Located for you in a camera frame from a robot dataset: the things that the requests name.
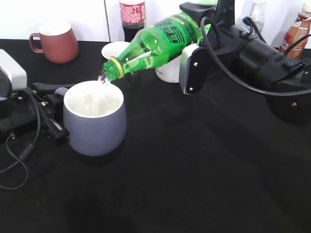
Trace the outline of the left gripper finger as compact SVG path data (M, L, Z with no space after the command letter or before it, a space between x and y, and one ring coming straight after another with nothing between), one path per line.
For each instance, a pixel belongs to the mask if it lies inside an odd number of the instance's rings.
M69 132L61 125L63 119L63 97L58 94L40 96L39 91L32 91L39 105L43 134L56 146L68 142Z
M53 92L58 88L71 88L74 84L46 84L46 83L33 83L31 89L35 92Z

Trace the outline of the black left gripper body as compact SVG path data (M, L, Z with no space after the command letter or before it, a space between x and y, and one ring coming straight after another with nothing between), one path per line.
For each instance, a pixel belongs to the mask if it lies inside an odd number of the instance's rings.
M37 129L37 114L29 93L37 102L42 102L47 91L24 89L0 102L0 142L4 143L9 134L16 137Z

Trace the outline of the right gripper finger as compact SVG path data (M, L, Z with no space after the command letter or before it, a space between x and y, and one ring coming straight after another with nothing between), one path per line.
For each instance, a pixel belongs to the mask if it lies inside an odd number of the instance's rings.
M181 11L189 15L193 20L201 20L213 13L217 7L216 3L193 3L185 2L179 5Z
M207 49L198 44L185 47L181 53L179 84L185 95L198 93L207 76Z

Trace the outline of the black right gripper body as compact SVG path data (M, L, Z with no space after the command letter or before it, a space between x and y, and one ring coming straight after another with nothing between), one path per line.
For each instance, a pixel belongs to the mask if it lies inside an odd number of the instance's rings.
M211 25L202 31L200 46L207 49L207 77L222 72L230 78L244 80L245 72L238 64L236 56L245 45L241 31L235 27L235 2L233 0L205 0L203 4L216 3L213 13L199 20L200 25Z

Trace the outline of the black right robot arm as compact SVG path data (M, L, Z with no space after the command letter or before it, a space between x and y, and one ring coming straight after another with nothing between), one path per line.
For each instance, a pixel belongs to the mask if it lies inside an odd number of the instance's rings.
M186 2L180 9L199 26L202 38L181 54L179 83L184 94L198 93L221 72L236 84L264 95L273 114L295 125L311 120L311 61L289 57L269 46L250 17L249 32L234 24L234 1L216 5Z

